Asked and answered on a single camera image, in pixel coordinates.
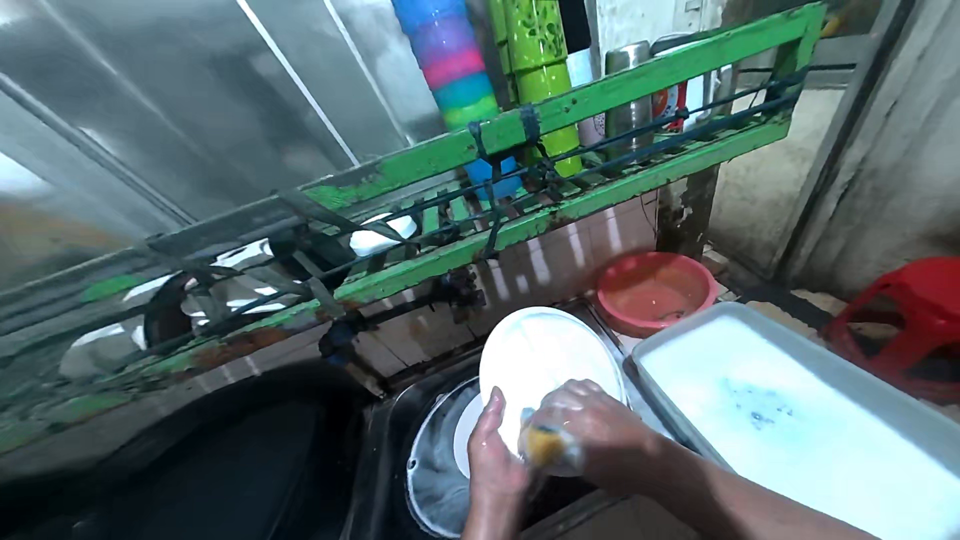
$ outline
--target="white plastic tray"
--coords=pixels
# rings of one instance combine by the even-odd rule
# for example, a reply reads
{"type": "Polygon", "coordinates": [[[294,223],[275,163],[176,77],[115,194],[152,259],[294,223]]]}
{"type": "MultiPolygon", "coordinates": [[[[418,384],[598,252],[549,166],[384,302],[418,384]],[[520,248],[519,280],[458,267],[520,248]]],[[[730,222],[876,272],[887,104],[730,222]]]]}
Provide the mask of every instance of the white plastic tray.
{"type": "Polygon", "coordinates": [[[640,342],[641,391],[687,446],[880,538],[960,535],[960,427],[734,303],[640,342]]]}

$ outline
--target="blue cup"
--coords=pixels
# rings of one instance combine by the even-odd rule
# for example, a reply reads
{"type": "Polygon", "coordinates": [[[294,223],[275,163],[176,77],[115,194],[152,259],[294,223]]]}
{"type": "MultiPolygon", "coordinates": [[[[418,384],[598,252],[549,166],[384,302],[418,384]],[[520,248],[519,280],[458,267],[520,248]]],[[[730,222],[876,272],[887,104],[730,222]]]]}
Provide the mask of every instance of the blue cup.
{"type": "MultiPolygon", "coordinates": [[[[467,163],[464,165],[464,168],[467,170],[467,176],[470,178],[470,182],[473,185],[480,185],[493,176],[493,167],[483,160],[476,160],[472,163],[467,163]]],[[[513,156],[510,156],[500,162],[500,174],[507,174],[515,170],[516,160],[513,156]]],[[[518,189],[520,189],[519,175],[501,180],[493,185],[493,198],[502,199],[503,197],[509,197],[516,194],[518,189]]],[[[477,198],[481,201],[487,200],[486,188],[481,187],[480,189],[475,190],[474,193],[477,194],[477,198]]]]}

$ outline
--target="metal canister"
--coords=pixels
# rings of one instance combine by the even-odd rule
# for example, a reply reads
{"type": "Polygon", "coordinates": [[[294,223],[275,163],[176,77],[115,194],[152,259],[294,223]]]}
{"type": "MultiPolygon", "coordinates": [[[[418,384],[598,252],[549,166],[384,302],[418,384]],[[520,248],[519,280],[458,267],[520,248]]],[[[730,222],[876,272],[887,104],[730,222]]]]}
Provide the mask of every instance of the metal canister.
{"type": "MultiPolygon", "coordinates": [[[[650,43],[647,41],[638,41],[618,49],[612,49],[607,52],[604,58],[604,70],[607,75],[636,67],[641,63],[650,60],[650,43]]],[[[617,136],[632,129],[639,128],[653,121],[653,104],[650,96],[643,96],[628,104],[621,105],[615,109],[608,110],[604,120],[607,137],[617,136]]],[[[631,152],[649,146],[654,142],[653,132],[638,135],[627,140],[620,141],[606,148],[608,160],[614,160],[631,152]]],[[[638,163],[642,160],[631,160],[621,165],[638,163]]]]}

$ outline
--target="tiled wall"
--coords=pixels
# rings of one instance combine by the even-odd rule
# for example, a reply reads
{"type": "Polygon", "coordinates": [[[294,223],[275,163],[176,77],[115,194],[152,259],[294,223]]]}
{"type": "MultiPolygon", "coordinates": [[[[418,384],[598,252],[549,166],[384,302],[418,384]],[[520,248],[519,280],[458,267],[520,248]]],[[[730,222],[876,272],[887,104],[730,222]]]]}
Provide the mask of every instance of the tiled wall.
{"type": "MultiPolygon", "coordinates": [[[[499,260],[471,266],[487,305],[465,324],[455,324],[449,307],[424,307],[397,317],[355,340],[357,352],[385,376],[438,356],[489,333],[509,313],[549,306],[592,289],[598,270],[616,256],[653,250],[657,194],[647,193],[580,221],[511,246],[499,260]]],[[[408,302],[423,292],[414,287],[362,309],[371,315],[408,302]]]]}

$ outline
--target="stainless steel wall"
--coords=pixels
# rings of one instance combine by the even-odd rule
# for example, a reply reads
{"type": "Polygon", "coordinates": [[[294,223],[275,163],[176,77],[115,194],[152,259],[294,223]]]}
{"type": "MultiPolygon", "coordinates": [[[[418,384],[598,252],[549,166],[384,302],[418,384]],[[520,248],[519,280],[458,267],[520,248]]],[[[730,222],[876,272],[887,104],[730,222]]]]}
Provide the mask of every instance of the stainless steel wall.
{"type": "Polygon", "coordinates": [[[443,132],[389,0],[0,0],[0,72],[178,222],[443,132]]]}

